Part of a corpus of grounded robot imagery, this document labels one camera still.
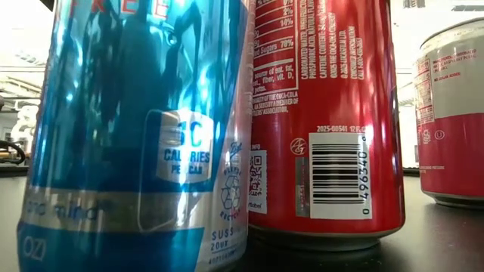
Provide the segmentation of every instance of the red and white soda can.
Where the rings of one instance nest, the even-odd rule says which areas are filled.
[[[252,235],[372,246],[405,221],[389,2],[256,3]]]
[[[422,191],[448,206],[484,204],[484,18],[428,38],[417,61]]]

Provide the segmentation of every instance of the barcode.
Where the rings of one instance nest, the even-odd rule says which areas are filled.
[[[371,219],[365,134],[309,134],[309,167],[311,218]]]

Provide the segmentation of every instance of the black countertop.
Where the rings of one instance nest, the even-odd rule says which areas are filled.
[[[25,178],[0,179],[0,272],[18,271],[15,228],[24,187]],[[405,193],[405,226],[372,249],[295,252],[250,240],[236,271],[484,271],[484,211],[437,206],[418,178],[405,178]]]

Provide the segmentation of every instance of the metallic can surface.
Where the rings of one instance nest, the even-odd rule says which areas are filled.
[[[440,203],[481,204],[484,173],[484,19],[428,39],[417,60],[417,131],[422,190]]]
[[[250,225],[347,238],[398,230],[387,1],[257,2],[255,34]]]
[[[242,256],[253,8],[57,2],[22,271],[215,270]]]

